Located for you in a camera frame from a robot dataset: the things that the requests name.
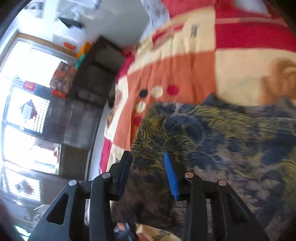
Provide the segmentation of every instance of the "polka dot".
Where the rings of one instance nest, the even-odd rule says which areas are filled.
[[[148,95],[147,89],[141,90],[139,93],[140,98],[145,98],[147,95]]]
[[[167,93],[172,96],[176,96],[179,93],[179,87],[176,85],[169,85],[167,88]]]
[[[151,95],[154,98],[160,98],[163,94],[163,88],[160,85],[154,86],[151,90]]]
[[[140,124],[141,124],[141,122],[142,122],[142,117],[141,116],[136,116],[135,118],[134,118],[134,120],[133,120],[133,124],[135,125],[135,126],[140,126]]]
[[[145,108],[146,108],[146,104],[144,101],[140,101],[140,103],[136,105],[136,110],[138,113],[143,112]]]

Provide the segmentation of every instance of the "poster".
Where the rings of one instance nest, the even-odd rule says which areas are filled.
[[[32,0],[24,8],[24,12],[35,18],[43,18],[44,6],[46,0]]]

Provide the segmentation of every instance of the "bed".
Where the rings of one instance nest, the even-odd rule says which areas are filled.
[[[127,54],[105,127],[101,173],[131,150],[154,103],[201,104],[211,94],[242,107],[296,100],[296,44],[286,24],[231,1],[214,2],[170,14]]]

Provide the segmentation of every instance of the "blanket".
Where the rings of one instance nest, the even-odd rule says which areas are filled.
[[[243,107],[210,95],[202,105],[155,103],[132,146],[125,193],[115,222],[138,222],[181,237],[184,202],[170,194],[163,163],[170,150],[203,180],[225,179],[277,240],[296,211],[296,107]]]
[[[133,48],[120,70],[100,172],[130,150],[154,102],[200,104],[210,94],[242,106],[296,93],[295,37],[281,21],[206,7],[171,19]]]

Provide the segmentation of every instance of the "dark floral cloth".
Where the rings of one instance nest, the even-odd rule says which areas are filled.
[[[116,222],[138,222],[181,237],[184,202],[175,202],[163,163],[165,150],[203,180],[225,179],[271,240],[296,210],[296,107],[240,107],[214,95],[201,105],[155,103],[132,146],[125,193],[112,205]]]

